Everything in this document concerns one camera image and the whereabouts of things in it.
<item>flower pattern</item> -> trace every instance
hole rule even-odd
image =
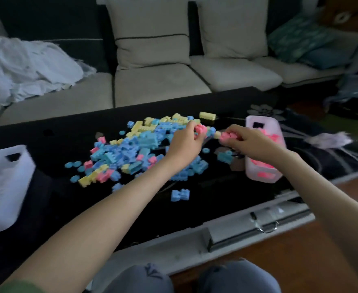
[[[271,108],[269,105],[251,105],[251,110],[248,110],[247,113],[250,115],[256,116],[267,116],[277,119],[278,121],[284,121],[286,118],[282,117],[280,114],[283,113],[282,110],[277,110]]]

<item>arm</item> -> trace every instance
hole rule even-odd
[[[358,202],[328,182],[298,154],[278,146],[259,130],[233,125],[242,140],[225,144],[276,167],[309,205],[358,274]]]
[[[70,221],[6,282],[27,281],[46,293],[82,292],[156,192],[200,153],[205,135],[195,140],[195,125],[176,131],[166,157]]]

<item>white plastic container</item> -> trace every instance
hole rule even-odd
[[[20,154],[18,160],[7,158],[16,153]],[[35,163],[26,146],[0,150],[0,231],[13,225],[18,218],[34,171]]]
[[[245,126],[259,128],[275,142],[286,148],[281,127],[276,119],[266,116],[251,115],[245,118]],[[265,183],[275,183],[282,177],[281,172],[275,167],[264,162],[255,161],[247,156],[245,157],[245,173],[251,180]]]

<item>pink plastic container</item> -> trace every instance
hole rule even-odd
[[[259,129],[274,142],[286,148],[281,127],[276,119],[251,115],[245,118],[245,126]],[[282,174],[275,167],[247,156],[245,157],[245,173],[251,180],[265,183],[275,183],[282,177]]]

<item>hand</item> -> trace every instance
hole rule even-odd
[[[186,128],[174,133],[166,159],[172,162],[172,166],[175,167],[177,172],[188,166],[201,152],[202,142],[206,138],[206,134],[198,135],[195,139],[194,128],[196,125],[195,121],[190,121]]]
[[[226,132],[234,132],[239,138],[227,139],[225,142],[221,142],[223,145],[232,147],[252,159],[265,162],[272,166],[275,166],[278,160],[283,159],[284,153],[293,153],[275,143],[260,130],[255,128],[233,124],[226,129]]]

